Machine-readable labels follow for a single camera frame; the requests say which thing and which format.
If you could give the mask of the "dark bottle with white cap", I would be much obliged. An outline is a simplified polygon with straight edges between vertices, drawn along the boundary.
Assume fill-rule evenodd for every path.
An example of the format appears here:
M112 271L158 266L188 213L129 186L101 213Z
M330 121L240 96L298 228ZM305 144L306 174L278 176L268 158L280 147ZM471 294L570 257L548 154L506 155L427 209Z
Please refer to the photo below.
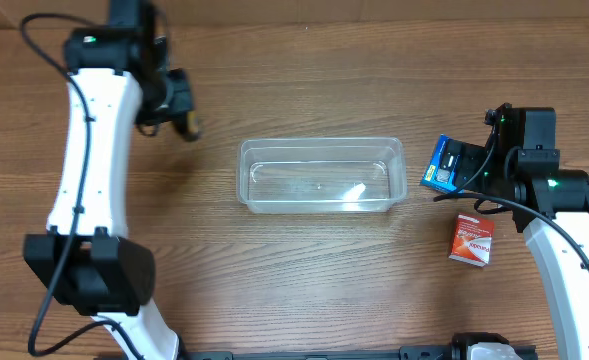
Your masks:
M201 137L201 127L194 110L180 114L172 120L177 134L186 142L195 142Z

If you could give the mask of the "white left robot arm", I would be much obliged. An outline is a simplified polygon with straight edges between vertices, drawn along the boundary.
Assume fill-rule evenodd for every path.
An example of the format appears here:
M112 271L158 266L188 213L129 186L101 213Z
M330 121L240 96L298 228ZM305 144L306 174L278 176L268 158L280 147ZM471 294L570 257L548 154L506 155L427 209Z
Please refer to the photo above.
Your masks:
M70 109L60 186L45 232L23 245L46 289L33 330L52 302L70 306L127 359L187 355L154 302L154 256L129 238L125 211L132 132L152 137L170 123L189 142L201 133L187 74L156 34L163 17L150 1L113 1L103 25L77 19L56 66Z

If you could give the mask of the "blue medicine box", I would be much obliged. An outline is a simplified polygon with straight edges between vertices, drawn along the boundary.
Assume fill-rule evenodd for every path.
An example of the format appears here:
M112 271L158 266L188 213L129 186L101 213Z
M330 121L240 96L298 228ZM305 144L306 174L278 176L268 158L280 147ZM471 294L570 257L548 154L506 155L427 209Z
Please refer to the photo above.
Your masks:
M426 171L425 171L425 173L424 173L424 175L423 175L423 177L421 179L421 184L422 185L424 185L426 187L429 187L429 188L432 188L432 189L435 189L437 191L440 191L440 190L436 188L436 186L435 186L435 184L433 182L433 177L434 177L435 172L436 172L436 161L437 161L439 152L442 149L442 147L444 145L444 142L447 139L452 139L452 138L446 136L445 134L441 134L440 135L438 141L436 142L436 145L435 145L435 148L434 148L432 157L430 158L430 161L429 161L429 163L427 165Z

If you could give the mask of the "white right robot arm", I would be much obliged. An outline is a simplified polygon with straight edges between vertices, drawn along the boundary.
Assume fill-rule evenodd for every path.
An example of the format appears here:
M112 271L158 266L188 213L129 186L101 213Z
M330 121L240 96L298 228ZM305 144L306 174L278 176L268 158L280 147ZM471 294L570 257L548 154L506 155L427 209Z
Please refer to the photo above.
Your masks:
M484 122L484 146L437 151L450 175L435 199L511 213L540 273L560 358L589 359L589 175L561 168L553 108L504 103Z

